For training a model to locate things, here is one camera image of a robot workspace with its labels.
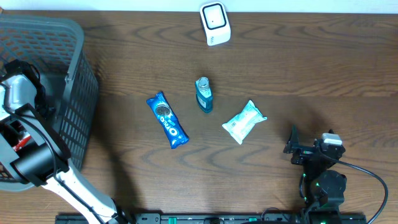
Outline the white green wipes pack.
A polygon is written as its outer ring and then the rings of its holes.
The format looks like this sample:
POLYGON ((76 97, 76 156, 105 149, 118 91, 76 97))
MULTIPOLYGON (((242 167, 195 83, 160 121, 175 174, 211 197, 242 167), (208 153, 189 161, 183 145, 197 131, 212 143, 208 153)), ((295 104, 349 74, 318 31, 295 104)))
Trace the white green wipes pack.
POLYGON ((242 112, 222 124, 222 127, 238 144, 242 144, 253 127, 266 120, 267 117, 262 115, 252 100, 249 100, 242 112))

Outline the grey plastic basket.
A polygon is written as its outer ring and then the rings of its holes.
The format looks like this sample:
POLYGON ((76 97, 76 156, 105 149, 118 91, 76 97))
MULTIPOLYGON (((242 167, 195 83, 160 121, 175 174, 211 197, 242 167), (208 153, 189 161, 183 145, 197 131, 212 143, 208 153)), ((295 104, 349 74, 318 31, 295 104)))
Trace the grey plastic basket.
MULTIPOLYGON (((60 135, 81 169, 98 99, 98 82, 83 53, 82 28, 69 19, 1 16, 1 77, 5 64, 18 59, 36 67, 45 87, 46 102, 54 112, 47 124, 60 135)), ((20 192, 32 184, 6 182, 1 165, 1 189, 20 192)))

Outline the blue Oreo cookie pack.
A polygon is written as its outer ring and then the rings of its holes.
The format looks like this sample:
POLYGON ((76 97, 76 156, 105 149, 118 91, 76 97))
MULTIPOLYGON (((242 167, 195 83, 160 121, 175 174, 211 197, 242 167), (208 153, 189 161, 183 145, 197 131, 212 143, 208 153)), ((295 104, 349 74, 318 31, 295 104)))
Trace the blue Oreo cookie pack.
POLYGON ((165 135, 170 143, 170 148, 175 149, 189 142, 189 137, 179 123, 162 91, 155 97, 149 98, 146 103, 151 108, 157 121, 163 127, 165 135))

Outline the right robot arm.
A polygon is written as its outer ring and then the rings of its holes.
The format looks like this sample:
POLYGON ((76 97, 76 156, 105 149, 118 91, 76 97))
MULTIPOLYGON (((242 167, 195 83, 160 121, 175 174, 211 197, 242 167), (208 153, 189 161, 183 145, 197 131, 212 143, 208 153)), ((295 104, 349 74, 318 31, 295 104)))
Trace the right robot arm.
POLYGON ((333 130, 314 140, 312 146, 299 143, 297 128, 292 127, 284 147, 291 154, 291 163, 303 167, 299 192, 306 208, 300 212, 301 223, 341 223, 338 207, 345 201, 346 176, 331 167, 345 152, 343 141, 333 130))

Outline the white barcode scanner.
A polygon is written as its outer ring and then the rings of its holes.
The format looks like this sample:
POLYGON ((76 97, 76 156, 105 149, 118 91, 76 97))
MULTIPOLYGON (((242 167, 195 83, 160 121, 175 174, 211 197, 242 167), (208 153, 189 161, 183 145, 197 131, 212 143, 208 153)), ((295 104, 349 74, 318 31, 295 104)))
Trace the white barcode scanner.
POLYGON ((225 43, 231 38, 231 26, 222 2, 209 2, 200 8, 202 28, 208 46, 225 43))

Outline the blue mouthwash bottle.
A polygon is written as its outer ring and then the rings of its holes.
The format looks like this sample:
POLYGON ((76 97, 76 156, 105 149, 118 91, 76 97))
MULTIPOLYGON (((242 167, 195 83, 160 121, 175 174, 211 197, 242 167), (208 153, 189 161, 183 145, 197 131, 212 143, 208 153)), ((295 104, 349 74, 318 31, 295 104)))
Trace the blue mouthwash bottle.
POLYGON ((210 113, 213 109, 213 94, 210 81, 207 77, 201 77, 195 82, 196 99, 199 107, 205 112, 210 113))

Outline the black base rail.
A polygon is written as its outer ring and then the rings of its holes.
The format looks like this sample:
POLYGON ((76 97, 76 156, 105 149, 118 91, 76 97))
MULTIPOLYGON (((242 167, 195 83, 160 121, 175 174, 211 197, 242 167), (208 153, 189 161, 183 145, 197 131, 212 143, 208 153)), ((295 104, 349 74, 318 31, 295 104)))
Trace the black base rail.
MULTIPOLYGON (((212 214, 212 215, 161 215, 159 213, 137 213, 134 214, 133 220, 137 224, 239 224, 239 223, 301 223, 300 215, 281 214, 270 212, 264 215, 245 214, 212 214)), ((309 216, 310 223, 342 223, 342 224, 363 224, 366 223, 364 215, 339 215, 336 212, 315 213, 309 216)))

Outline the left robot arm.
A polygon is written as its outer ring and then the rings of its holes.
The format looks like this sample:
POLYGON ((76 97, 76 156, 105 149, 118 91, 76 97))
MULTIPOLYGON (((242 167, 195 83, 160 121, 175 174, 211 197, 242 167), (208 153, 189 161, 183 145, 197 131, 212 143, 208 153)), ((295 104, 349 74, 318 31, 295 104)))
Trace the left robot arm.
POLYGON ((15 59, 1 77, 1 165, 11 191, 16 184, 49 190, 78 210, 88 223, 134 223, 109 196, 93 187, 72 163, 64 140, 46 119, 54 108, 36 67, 15 59))

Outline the red coffee stick sachet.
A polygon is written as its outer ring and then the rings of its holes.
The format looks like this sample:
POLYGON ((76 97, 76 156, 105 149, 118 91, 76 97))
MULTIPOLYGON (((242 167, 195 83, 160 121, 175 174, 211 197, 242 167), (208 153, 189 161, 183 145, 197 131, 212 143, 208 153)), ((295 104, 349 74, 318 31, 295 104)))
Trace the red coffee stick sachet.
POLYGON ((32 136, 27 136, 26 138, 20 140, 19 143, 13 147, 13 150, 15 150, 16 152, 19 151, 31 140, 31 138, 32 136))

